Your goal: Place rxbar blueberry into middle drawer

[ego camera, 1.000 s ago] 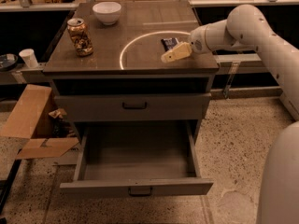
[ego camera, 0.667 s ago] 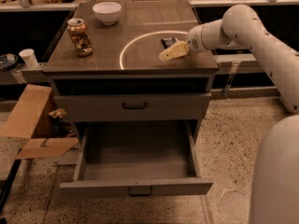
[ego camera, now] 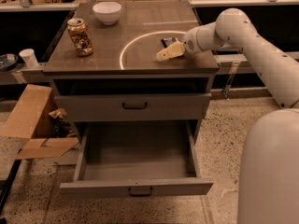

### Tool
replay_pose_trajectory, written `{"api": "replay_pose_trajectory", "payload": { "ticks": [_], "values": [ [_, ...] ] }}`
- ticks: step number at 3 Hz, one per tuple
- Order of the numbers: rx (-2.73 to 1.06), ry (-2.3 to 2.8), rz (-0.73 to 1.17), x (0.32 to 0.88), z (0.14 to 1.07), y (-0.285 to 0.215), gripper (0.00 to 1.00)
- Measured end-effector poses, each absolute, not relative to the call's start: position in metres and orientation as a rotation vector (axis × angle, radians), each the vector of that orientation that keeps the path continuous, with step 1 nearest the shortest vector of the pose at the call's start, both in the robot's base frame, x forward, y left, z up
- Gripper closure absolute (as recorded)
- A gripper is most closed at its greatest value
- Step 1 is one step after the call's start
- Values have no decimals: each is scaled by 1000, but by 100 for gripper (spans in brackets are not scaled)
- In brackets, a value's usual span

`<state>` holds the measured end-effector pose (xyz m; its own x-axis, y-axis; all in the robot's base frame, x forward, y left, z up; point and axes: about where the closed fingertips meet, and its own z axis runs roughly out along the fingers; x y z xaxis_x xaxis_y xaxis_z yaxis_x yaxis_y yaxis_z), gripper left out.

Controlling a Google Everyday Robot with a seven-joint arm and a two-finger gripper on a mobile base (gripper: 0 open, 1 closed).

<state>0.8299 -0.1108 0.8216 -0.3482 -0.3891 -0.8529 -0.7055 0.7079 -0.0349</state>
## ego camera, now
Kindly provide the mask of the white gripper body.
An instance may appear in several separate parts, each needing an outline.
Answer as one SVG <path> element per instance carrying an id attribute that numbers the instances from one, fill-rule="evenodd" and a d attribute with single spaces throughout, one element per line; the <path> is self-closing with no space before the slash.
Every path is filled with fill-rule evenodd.
<path id="1" fill-rule="evenodd" d="M 190 54 L 196 54 L 204 52 L 205 50 L 201 47 L 199 42 L 200 28 L 195 27 L 189 30 L 183 37 L 182 43 L 185 50 Z"/>

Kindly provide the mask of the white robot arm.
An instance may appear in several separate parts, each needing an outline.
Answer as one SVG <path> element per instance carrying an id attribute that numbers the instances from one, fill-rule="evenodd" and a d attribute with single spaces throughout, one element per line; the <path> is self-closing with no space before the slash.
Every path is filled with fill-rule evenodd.
<path id="1" fill-rule="evenodd" d="M 237 224 L 299 224 L 299 63 L 258 34 L 242 10 L 228 8 L 156 54 L 241 51 L 280 109 L 249 130 L 243 146 Z"/>

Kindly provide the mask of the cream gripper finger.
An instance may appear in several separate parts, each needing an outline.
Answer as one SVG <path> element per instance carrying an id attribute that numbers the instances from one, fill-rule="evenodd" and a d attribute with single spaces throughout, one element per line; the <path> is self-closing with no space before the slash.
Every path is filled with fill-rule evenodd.
<path id="1" fill-rule="evenodd" d="M 172 58 L 182 56 L 185 52 L 185 48 L 181 42 L 174 42 L 170 44 L 167 48 L 162 49 L 156 54 L 156 59 L 158 61 L 165 61 Z"/>

